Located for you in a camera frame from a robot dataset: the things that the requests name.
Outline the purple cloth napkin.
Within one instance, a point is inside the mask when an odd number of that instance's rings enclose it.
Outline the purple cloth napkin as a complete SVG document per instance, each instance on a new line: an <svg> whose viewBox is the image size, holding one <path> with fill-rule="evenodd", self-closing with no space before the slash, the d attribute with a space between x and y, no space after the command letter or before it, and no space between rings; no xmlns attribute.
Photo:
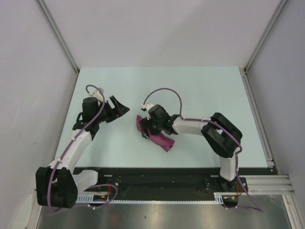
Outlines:
<svg viewBox="0 0 305 229"><path fill-rule="evenodd" d="M143 118L140 115L136 116L136 127L139 132L142 133L142 129L140 127L140 121ZM162 133L158 133L157 135L149 135L148 137L144 137L151 142L155 143L156 145L160 146L164 151L168 152L173 146L175 141L171 138L168 138Z"/></svg>

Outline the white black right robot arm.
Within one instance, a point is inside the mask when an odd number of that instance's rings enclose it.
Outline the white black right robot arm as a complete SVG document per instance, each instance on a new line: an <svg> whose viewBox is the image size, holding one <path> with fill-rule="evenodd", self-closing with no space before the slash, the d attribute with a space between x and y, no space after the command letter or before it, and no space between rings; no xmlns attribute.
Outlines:
<svg viewBox="0 0 305 229"><path fill-rule="evenodd" d="M237 186L238 154L242 151L243 134L223 114L214 113L210 119L170 116L160 105L144 104L146 117L139 121L142 136L149 138L164 132L167 135L192 134L203 136L220 158L220 187L232 191Z"/></svg>

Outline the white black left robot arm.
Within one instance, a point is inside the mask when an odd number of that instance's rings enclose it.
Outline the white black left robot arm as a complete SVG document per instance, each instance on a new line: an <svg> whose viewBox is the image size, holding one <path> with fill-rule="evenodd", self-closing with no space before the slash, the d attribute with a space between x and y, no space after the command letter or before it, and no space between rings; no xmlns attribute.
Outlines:
<svg viewBox="0 0 305 229"><path fill-rule="evenodd" d="M84 170L75 175L74 169L85 149L100 129L100 123L110 123L129 112L114 96L104 100L101 95L87 97L82 102L82 112L72 128L72 136L63 153L47 167L36 171L37 202L50 208L72 208L78 193L89 187L99 191L105 186L105 178L94 170Z"/></svg>

